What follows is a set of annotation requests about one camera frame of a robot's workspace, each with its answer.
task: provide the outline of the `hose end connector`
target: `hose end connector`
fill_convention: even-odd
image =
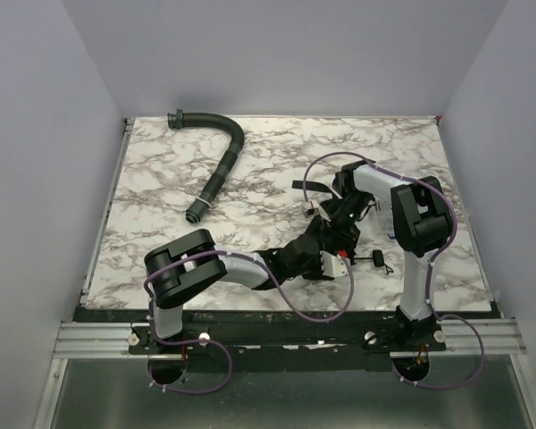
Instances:
[[[188,223],[199,223],[205,215],[206,210],[208,210],[208,205],[196,199],[187,209],[185,219],[187,219]]]
[[[167,114],[167,122],[171,130],[180,130],[182,128],[182,110],[177,109],[176,114]]]

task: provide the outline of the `white marble surface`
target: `white marble surface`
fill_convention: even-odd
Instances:
[[[88,295],[88,308],[146,308],[143,257],[195,228],[211,231],[218,244],[252,251],[278,247],[304,231],[302,192],[290,187],[316,157],[337,150],[358,152],[392,171],[432,174],[456,204],[461,223],[455,243],[440,257],[435,294],[439,310],[490,309],[432,119],[322,119],[235,117],[246,145],[230,178],[198,226],[184,212],[205,185],[229,137],[217,130],[169,130],[165,118],[137,118],[103,237]],[[310,180],[331,184],[354,158],[339,156],[316,166]],[[358,254],[380,248],[395,273],[363,262],[354,267],[356,293],[350,310],[392,310],[403,288],[403,252],[380,231],[375,212],[358,224]],[[348,295],[348,278],[333,282],[286,282],[284,290],[302,310],[334,310]],[[185,308],[287,310],[278,291],[252,291],[217,282]]]

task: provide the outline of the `gray wall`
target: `gray wall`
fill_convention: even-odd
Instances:
[[[441,114],[506,0],[63,0],[125,115]]]
[[[510,0],[442,132],[490,285],[536,375],[536,0]]]
[[[0,428],[32,425],[121,133],[59,0],[0,0]]]

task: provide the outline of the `corrugated black tube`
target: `corrugated black tube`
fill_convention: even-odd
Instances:
[[[216,170],[198,198],[187,209],[185,215],[187,221],[198,223],[213,203],[230,170],[236,163],[240,150],[244,147],[244,131],[232,119],[219,114],[184,114],[182,110],[177,110],[175,114],[168,114],[167,119],[171,129],[179,130],[187,127],[216,128],[227,132],[231,137],[229,148],[224,152],[221,162],[218,163]]]

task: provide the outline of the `robotic arm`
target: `robotic arm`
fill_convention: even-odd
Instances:
[[[440,190],[434,177],[423,178]],[[313,190],[327,187],[310,182]],[[329,280],[347,273],[344,259],[355,262],[360,231],[356,227],[364,210],[381,198],[391,203],[398,244],[405,251],[405,280],[398,313],[404,323],[417,324],[431,318],[425,301],[426,274],[432,254],[447,241],[452,220],[447,206],[432,192],[374,170],[366,162],[348,164],[336,173],[332,198],[322,203],[309,201],[305,214],[312,215],[306,232],[283,248],[249,254],[264,263],[279,284],[302,275],[310,280]],[[207,250],[224,250],[226,256],[210,256],[180,265],[153,281],[155,325],[159,336],[170,337],[182,329],[180,315],[185,302],[214,282],[236,282],[253,290],[275,287],[259,266],[231,257],[214,243],[210,232],[197,230],[147,254],[147,273],[155,273],[173,262]]]

